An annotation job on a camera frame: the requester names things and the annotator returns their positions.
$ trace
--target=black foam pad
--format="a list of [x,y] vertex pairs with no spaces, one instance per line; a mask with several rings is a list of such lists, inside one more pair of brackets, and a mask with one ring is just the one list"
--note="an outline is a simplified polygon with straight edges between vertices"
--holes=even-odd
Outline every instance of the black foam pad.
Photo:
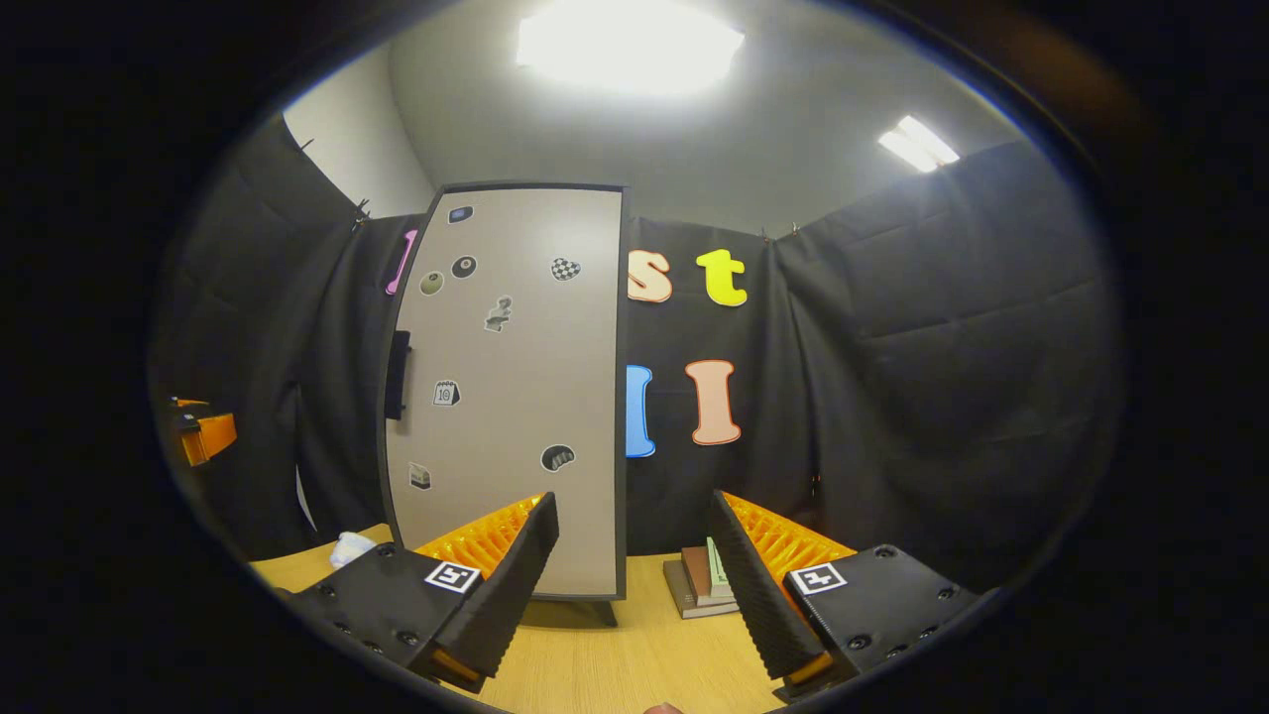
[[766,666],[766,673],[773,680],[787,677],[822,654],[824,646],[766,572],[766,566],[721,491],[713,493],[708,528],[740,606],[740,616]]
[[555,493],[547,492],[529,511],[489,581],[437,633],[437,644],[458,662],[492,677],[558,538]]

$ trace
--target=stack of books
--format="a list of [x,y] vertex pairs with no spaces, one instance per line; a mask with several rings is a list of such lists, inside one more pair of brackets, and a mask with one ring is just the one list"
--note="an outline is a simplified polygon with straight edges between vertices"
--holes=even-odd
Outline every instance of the stack of books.
[[713,539],[707,538],[704,545],[684,548],[680,561],[666,561],[661,568],[674,606],[684,620],[740,610]]

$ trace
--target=fluorescent light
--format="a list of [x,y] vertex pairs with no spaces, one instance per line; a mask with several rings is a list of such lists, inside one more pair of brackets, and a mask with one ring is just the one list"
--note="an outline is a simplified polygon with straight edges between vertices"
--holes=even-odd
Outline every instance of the fluorescent light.
[[950,164],[961,157],[952,150],[950,146],[943,143],[943,140],[939,138],[933,131],[912,117],[904,117],[902,119],[898,119],[898,128],[906,133],[909,138],[920,145],[920,147],[928,153],[931,153],[939,164]]
[[893,151],[900,159],[916,166],[921,171],[930,172],[939,167],[938,161],[926,153],[911,138],[893,131],[887,131],[877,140],[882,146]]
[[520,22],[515,61],[589,86],[674,94],[722,79],[744,38],[666,0],[562,0]]

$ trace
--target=table surface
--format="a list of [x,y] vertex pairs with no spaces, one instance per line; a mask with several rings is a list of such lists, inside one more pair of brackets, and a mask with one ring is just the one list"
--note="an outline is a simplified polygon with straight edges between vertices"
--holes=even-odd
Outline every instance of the table surface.
[[[387,525],[362,531],[392,540]],[[334,572],[322,545],[251,563],[272,586],[299,592]],[[661,563],[673,555],[631,557],[626,600],[613,602],[617,626],[599,624],[589,606],[530,601],[497,677],[485,681],[485,704],[516,714],[642,714],[662,701],[685,714],[747,714],[780,706],[780,686],[766,676],[740,613],[683,620]]]

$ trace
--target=sticker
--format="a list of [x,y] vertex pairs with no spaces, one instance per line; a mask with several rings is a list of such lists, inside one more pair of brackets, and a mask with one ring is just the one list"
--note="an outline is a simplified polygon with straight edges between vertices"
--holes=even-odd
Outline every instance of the sticker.
[[456,278],[470,278],[472,273],[476,271],[476,257],[471,255],[463,255],[462,257],[454,260],[454,264],[449,268],[449,271],[454,274]]
[[709,299],[726,307],[739,307],[747,299],[747,293],[732,284],[735,273],[744,273],[745,264],[731,259],[731,251],[725,247],[711,250],[697,257],[697,264],[706,269],[706,292]]
[[802,591],[802,595],[815,595],[846,585],[846,580],[832,567],[832,563],[821,563],[810,568],[802,568],[801,571],[791,571],[789,574],[793,576],[793,582],[797,583],[797,588]]
[[458,386],[450,380],[440,380],[437,383],[437,391],[431,396],[431,403],[440,405],[442,407],[458,405]]
[[700,415],[692,441],[700,446],[731,444],[740,439],[740,427],[731,421],[731,394],[727,378],[736,368],[726,360],[702,360],[683,369],[697,383],[697,410]]
[[419,292],[424,294],[435,294],[440,292],[442,285],[445,284],[445,275],[440,270],[431,270],[430,273],[423,275],[423,280],[419,283]]
[[431,574],[423,578],[423,582],[462,594],[471,590],[472,583],[475,583],[478,577],[480,571],[476,568],[468,568],[467,566],[442,561],[440,566],[437,566],[437,569],[433,571]]
[[497,304],[485,317],[485,328],[489,331],[503,331],[503,325],[509,321],[511,321],[511,295],[504,294],[497,298]]
[[562,444],[548,446],[542,453],[542,468],[551,472],[552,474],[562,469],[565,464],[571,464],[576,460],[577,455],[574,454],[572,449]]
[[472,207],[471,205],[463,205],[462,208],[454,208],[453,211],[449,212],[449,222],[450,223],[461,223],[461,222],[466,221],[470,217],[472,217]]
[[660,252],[631,250],[626,266],[626,295],[645,302],[665,302],[674,293],[670,261]]
[[431,472],[426,467],[410,463],[410,486],[428,491],[431,488]]
[[656,454],[656,444],[647,438],[645,393],[652,382],[652,370],[626,365],[626,458],[643,459]]
[[563,282],[571,280],[581,271],[581,263],[567,257],[556,257],[551,261],[551,276]]

